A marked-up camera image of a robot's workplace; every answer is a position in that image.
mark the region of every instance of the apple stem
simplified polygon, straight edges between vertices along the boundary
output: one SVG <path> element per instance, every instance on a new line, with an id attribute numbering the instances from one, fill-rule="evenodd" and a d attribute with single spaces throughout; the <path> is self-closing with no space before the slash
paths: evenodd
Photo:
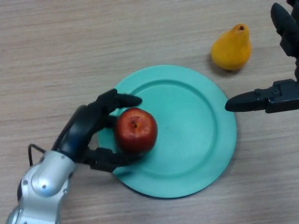
<path id="1" fill-rule="evenodd" d="M 132 121 L 133 127 L 137 128 L 137 124 L 135 123 L 135 121 Z"/>

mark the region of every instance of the plate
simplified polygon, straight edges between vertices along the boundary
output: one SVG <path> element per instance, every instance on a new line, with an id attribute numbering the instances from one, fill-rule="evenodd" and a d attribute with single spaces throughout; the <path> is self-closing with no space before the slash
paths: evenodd
<path id="1" fill-rule="evenodd" d="M 236 120 L 210 79 L 189 68 L 157 65 L 134 72 L 115 88 L 141 97 L 139 108 L 158 125 L 155 147 L 142 161 L 114 171 L 126 186 L 152 197 L 177 198 L 204 189 L 223 173 L 235 150 Z M 98 141 L 117 152 L 111 129 L 98 132 Z"/>

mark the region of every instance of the pear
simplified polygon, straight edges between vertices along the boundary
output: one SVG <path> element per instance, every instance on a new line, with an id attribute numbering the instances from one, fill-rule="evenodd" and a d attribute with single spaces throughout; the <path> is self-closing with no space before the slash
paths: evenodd
<path id="1" fill-rule="evenodd" d="M 211 48 L 212 61 L 224 70 L 241 69 L 250 56 L 249 28 L 243 23 L 221 34 Z"/>

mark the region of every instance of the wooden table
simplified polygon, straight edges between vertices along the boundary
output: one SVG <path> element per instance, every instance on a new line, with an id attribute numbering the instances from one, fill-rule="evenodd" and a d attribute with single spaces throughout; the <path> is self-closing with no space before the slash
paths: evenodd
<path id="1" fill-rule="evenodd" d="M 17 205 L 29 168 L 27 145 L 50 149 L 75 109 L 130 73 L 156 64 L 197 70 L 228 98 L 294 78 L 279 46 L 275 0 L 2 0 L 0 2 L 0 223 Z M 279 0 L 289 12 L 291 7 Z M 252 57 L 238 74 L 214 67 L 214 40 L 235 24 L 250 28 Z M 191 197 L 156 200 L 110 174 L 79 166 L 63 224 L 297 224 L 297 111 L 237 113 L 233 160 Z M 37 161 L 41 155 L 34 154 Z"/>

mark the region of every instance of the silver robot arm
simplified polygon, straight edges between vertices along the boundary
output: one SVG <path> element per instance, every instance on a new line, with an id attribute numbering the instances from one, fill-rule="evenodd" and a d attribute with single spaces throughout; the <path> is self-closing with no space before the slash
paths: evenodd
<path id="1" fill-rule="evenodd" d="M 117 118 L 110 113 L 116 108 L 138 106 L 141 102 L 139 97 L 109 90 L 96 101 L 78 107 L 50 151 L 30 144 L 30 169 L 20 181 L 19 203 L 6 224 L 59 224 L 62 201 L 68 194 L 70 178 L 78 163 L 112 173 L 117 167 L 139 161 L 140 155 L 114 153 L 107 148 L 91 150 L 88 144 L 99 130 L 114 127 Z M 32 162 L 32 147 L 43 153 L 36 165 Z"/>
<path id="2" fill-rule="evenodd" d="M 31 166 L 22 178 L 19 204 L 6 224 L 59 224 L 61 204 L 76 167 L 60 152 L 45 152 L 40 163 Z"/>

